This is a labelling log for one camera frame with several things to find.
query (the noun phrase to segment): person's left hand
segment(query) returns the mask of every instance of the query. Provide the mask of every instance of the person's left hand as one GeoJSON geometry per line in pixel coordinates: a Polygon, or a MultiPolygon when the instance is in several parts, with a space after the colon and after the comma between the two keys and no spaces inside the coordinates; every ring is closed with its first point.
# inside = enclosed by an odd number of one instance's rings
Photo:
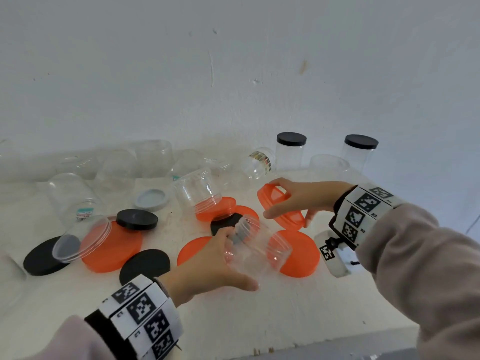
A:
{"type": "Polygon", "coordinates": [[[176,307],[190,301],[197,294],[220,287],[236,287],[248,291],[258,289],[254,278],[235,272],[225,261],[226,248],[231,245],[228,236],[233,230],[233,227],[220,229],[193,257],[158,278],[176,307]]]}

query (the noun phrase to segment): person's right hand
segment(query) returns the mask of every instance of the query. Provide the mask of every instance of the person's right hand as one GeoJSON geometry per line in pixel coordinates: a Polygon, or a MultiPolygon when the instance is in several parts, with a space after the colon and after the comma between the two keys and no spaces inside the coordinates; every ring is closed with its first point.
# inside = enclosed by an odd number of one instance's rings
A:
{"type": "Polygon", "coordinates": [[[319,211],[333,212],[333,205],[342,194],[353,187],[347,182],[325,181],[313,183],[292,182],[286,178],[278,178],[270,182],[282,187],[290,197],[277,203],[263,212],[264,218],[277,218],[291,211],[308,210],[305,216],[305,227],[312,222],[319,211]]]}

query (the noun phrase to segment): hand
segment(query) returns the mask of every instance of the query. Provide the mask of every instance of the hand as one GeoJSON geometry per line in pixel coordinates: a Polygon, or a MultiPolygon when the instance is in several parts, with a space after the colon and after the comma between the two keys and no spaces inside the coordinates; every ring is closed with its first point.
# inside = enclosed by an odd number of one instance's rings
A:
{"type": "Polygon", "coordinates": [[[233,227],[220,229],[193,257],[158,278],[176,307],[190,301],[196,294],[220,287],[258,289],[255,279],[235,272],[225,261],[226,248],[231,245],[228,236],[233,230],[233,227]]]}
{"type": "Polygon", "coordinates": [[[263,212],[264,218],[277,218],[291,211],[308,210],[305,216],[307,228],[315,214],[319,211],[333,212],[333,205],[340,196],[353,187],[347,182],[292,182],[285,178],[278,178],[270,182],[274,186],[282,187],[290,197],[280,203],[274,204],[263,212]]]}

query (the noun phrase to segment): brown stain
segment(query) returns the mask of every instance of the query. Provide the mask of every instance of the brown stain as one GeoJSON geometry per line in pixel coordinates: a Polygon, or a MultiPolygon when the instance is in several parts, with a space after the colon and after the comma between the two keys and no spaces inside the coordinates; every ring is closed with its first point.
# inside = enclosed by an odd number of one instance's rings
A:
{"type": "Polygon", "coordinates": [[[303,73],[305,73],[306,70],[307,70],[307,60],[304,59],[300,66],[300,72],[299,72],[300,76],[303,75],[303,73]]]}

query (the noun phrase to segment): colorful label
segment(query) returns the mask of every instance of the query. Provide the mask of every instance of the colorful label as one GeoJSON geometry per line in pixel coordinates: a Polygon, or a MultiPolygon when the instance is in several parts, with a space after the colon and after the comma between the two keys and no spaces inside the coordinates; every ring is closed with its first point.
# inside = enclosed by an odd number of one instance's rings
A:
{"type": "Polygon", "coordinates": [[[265,169],[265,175],[272,170],[272,163],[270,163],[270,159],[262,153],[261,151],[254,151],[249,155],[250,158],[258,160],[265,169]]]}
{"type": "Polygon", "coordinates": [[[77,222],[83,221],[93,215],[93,208],[79,208],[77,210],[77,222]]]}

